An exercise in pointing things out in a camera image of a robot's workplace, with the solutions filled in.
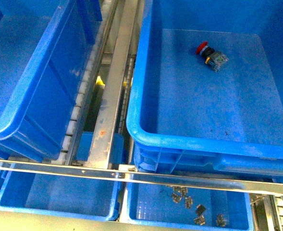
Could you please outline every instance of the shelf rack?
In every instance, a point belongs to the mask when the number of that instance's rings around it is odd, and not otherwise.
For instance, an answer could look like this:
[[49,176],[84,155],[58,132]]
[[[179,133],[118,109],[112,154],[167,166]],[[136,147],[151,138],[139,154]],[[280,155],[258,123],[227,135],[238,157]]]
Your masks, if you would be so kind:
[[[109,37],[118,2],[119,0],[104,0],[102,4],[103,22],[101,23],[96,44],[85,71],[86,77],[84,79],[87,79],[86,90],[81,103],[78,105],[78,117],[73,120],[75,128],[72,134],[67,135],[70,140],[68,148],[62,151],[62,155],[57,161],[45,160],[43,163],[34,163],[25,158],[0,160],[0,163],[2,163],[0,170],[251,193],[251,204],[253,205],[256,224],[255,229],[257,231],[282,231],[283,184],[281,183],[265,182],[262,179],[234,180],[228,176],[215,174],[176,172],[176,175],[165,175],[137,172],[135,166],[129,164],[132,159],[134,145],[131,138],[126,164],[113,165],[109,162],[113,134],[116,131],[117,119],[119,119],[119,110],[121,112],[120,123],[122,124],[120,131],[123,131],[125,126],[125,114],[127,112],[135,64],[135,56],[129,54],[129,51],[132,36],[138,36],[139,34],[139,31],[134,28],[136,28],[137,16],[140,7],[142,7],[142,0],[125,1],[88,161],[83,163],[73,161],[86,122],[92,90],[100,65],[104,57],[110,57],[110,55],[104,55],[104,47]],[[124,100],[121,101],[123,80],[126,82],[126,88]],[[124,184],[123,195],[120,198],[122,201],[122,212],[117,222],[127,222],[125,217],[126,198],[127,190],[126,184]]]

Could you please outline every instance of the metal track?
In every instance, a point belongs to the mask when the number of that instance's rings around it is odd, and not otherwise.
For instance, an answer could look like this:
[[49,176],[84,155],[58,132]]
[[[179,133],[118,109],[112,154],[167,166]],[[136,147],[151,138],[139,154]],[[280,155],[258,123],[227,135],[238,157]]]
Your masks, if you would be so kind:
[[[113,2],[116,4],[117,0],[105,0],[107,2]],[[32,173],[41,173],[41,174],[51,174],[51,175],[62,175],[70,177],[82,177],[82,178],[92,178],[92,179],[102,179],[102,180],[116,180],[124,182],[137,182],[137,183],[150,183],[150,184],[161,184],[161,185],[170,185],[170,186],[186,186],[192,188],[203,188],[203,189],[215,189],[215,190],[227,190],[227,191],[237,191],[245,193],[260,193],[260,194],[270,194],[270,195],[283,195],[283,184],[279,183],[270,183],[262,181],[252,181],[252,180],[234,180],[228,176],[224,176],[222,179],[218,175],[203,175],[203,174],[189,174],[184,172],[179,172],[181,175],[164,175],[164,174],[151,174],[151,173],[140,173],[135,172],[135,167],[131,165],[121,165],[121,166],[112,166],[113,169],[107,169],[111,165],[109,164],[109,150],[112,144],[114,124],[116,121],[117,110],[119,106],[119,98],[122,89],[123,82],[123,71],[122,68],[126,64],[127,52],[130,46],[130,39],[132,34],[132,26],[135,21],[136,12],[138,9],[138,2],[135,0],[127,0],[125,2],[125,7],[122,15],[123,23],[121,23],[120,31],[118,34],[116,49],[113,54],[112,64],[109,73],[109,79],[107,81],[106,89],[104,92],[103,107],[108,106],[110,113],[103,113],[103,110],[100,111],[98,124],[95,131],[94,140],[98,146],[94,146],[92,143],[91,155],[89,157],[89,162],[86,164],[87,167],[74,167],[70,166],[72,157],[74,156],[76,150],[78,149],[79,139],[83,130],[85,123],[87,107],[89,103],[89,98],[91,96],[91,85],[89,84],[86,90],[86,95],[83,105],[82,112],[80,113],[81,117],[77,119],[76,129],[74,135],[72,136],[71,146],[67,153],[67,159],[65,161],[65,166],[57,166],[52,164],[39,164],[39,163],[28,163],[28,162],[18,162],[14,161],[3,161],[3,166],[0,167],[1,170],[11,170],[11,171],[21,171],[21,172],[32,172]],[[112,18],[112,14],[115,9],[111,11],[111,14],[108,16]],[[110,27],[106,27],[104,34],[108,33]],[[100,50],[106,39],[102,41],[96,41],[100,46],[97,46],[97,49]],[[96,56],[96,62],[100,63],[102,55]],[[88,72],[90,75],[89,78],[94,80],[98,68],[93,67],[91,71]],[[104,127],[100,124],[107,125],[107,133],[100,133]],[[100,139],[99,142],[96,140],[97,136],[104,134],[103,139]]]

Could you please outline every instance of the bin bottom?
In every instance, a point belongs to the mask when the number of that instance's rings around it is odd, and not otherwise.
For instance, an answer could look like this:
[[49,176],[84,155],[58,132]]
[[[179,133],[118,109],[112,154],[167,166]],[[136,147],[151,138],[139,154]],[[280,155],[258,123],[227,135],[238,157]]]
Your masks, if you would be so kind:
[[[188,189],[191,209],[185,208],[185,199],[176,204],[171,194],[172,187],[150,184],[129,184],[129,217],[132,223],[192,230],[216,230],[217,215],[223,215],[226,228],[250,230],[251,214],[248,195],[239,192]],[[195,225],[196,207],[205,207],[206,223]]]
[[[195,54],[205,40],[230,59],[217,73]],[[283,106],[258,35],[163,29],[149,58],[157,86],[147,89],[146,131],[283,146]]]
[[113,181],[36,174],[25,207],[107,217],[113,186]]

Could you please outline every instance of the metal rail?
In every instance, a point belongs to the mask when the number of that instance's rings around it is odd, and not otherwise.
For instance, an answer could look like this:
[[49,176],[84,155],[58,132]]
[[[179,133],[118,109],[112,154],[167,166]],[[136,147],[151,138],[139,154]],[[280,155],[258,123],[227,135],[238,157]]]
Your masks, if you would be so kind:
[[[270,183],[270,182],[260,182],[260,181],[250,181],[250,180],[235,180],[232,178],[227,179],[227,176],[222,179],[218,175],[208,175],[194,174],[187,176],[185,173],[178,173],[181,175],[165,175],[165,174],[152,174],[152,173],[141,173],[135,172],[135,167],[131,165],[120,165],[113,166],[114,169],[108,168],[108,160],[110,154],[110,147],[112,145],[112,137],[114,132],[114,124],[116,120],[119,98],[122,89],[123,73],[122,69],[125,67],[127,59],[126,49],[129,47],[129,42],[131,39],[132,25],[134,24],[130,20],[132,17],[135,19],[136,11],[138,8],[137,1],[128,0],[125,3],[125,9],[123,11],[123,23],[120,26],[120,32],[117,39],[116,49],[113,54],[113,59],[111,63],[111,70],[109,73],[109,79],[106,85],[106,89],[103,96],[102,107],[100,114],[98,116],[98,123],[95,130],[94,140],[91,148],[91,155],[88,159],[86,167],[74,167],[69,166],[72,160],[73,154],[78,148],[79,138],[82,132],[83,124],[85,122],[85,114],[77,121],[79,128],[76,129],[75,135],[73,135],[72,149],[69,150],[66,166],[57,166],[51,164],[40,164],[40,163],[28,163],[28,162],[17,162],[17,161],[4,161],[0,166],[1,170],[10,171],[20,171],[20,172],[32,172],[40,174],[51,174],[51,175],[61,175],[69,177],[82,177],[91,179],[101,179],[101,180],[116,180],[123,182],[135,182],[135,183],[149,183],[149,184],[160,184],[169,186],[185,186],[191,188],[202,188],[202,189],[214,189],[214,190],[226,190],[226,191],[236,191],[244,193],[260,193],[260,194],[271,194],[271,195],[283,195],[283,184]],[[93,68],[92,75],[94,76],[96,69]],[[87,95],[90,94],[90,87],[87,89]],[[109,125],[106,127],[106,133],[101,133],[104,131],[105,127],[101,125]]]
[[132,183],[159,184],[167,186],[185,186],[188,188],[215,189],[243,193],[258,193],[270,195],[283,195],[283,184],[220,179],[205,177],[202,174],[195,176],[167,175],[155,173],[134,172],[133,165],[118,165],[117,169],[98,169],[74,166],[52,166],[38,163],[16,163],[15,161],[0,160],[0,170],[31,172],[40,174],[80,177],[100,180],[113,180]]
[[111,146],[123,87],[126,61],[137,15],[139,0],[126,1],[111,61],[107,83],[85,167],[108,169]]
[[103,15],[103,20],[104,20],[104,17],[107,17],[106,25],[101,25],[101,26],[105,26],[105,28],[102,34],[97,35],[97,38],[96,38],[97,49],[92,51],[93,54],[91,53],[91,56],[94,57],[94,60],[90,59],[88,63],[90,63],[91,65],[87,65],[87,68],[86,68],[86,71],[89,72],[89,76],[91,80],[89,81],[87,88],[86,88],[84,100],[82,102],[80,112],[79,112],[79,117],[76,122],[78,126],[76,127],[75,132],[72,136],[71,145],[69,147],[68,154],[66,156],[65,165],[67,166],[72,163],[72,159],[78,150],[79,142],[80,142],[80,139],[83,133],[83,129],[84,129],[84,125],[85,125],[85,121],[87,118],[87,113],[90,107],[92,89],[94,87],[96,77],[99,71],[100,63],[103,58],[104,47],[109,37],[109,33],[111,30],[111,25],[112,25],[113,18],[114,18],[116,9],[117,9],[118,1],[119,0],[108,0],[108,1],[105,1],[104,5],[102,6],[102,7],[109,8],[109,11],[106,12],[106,15]]

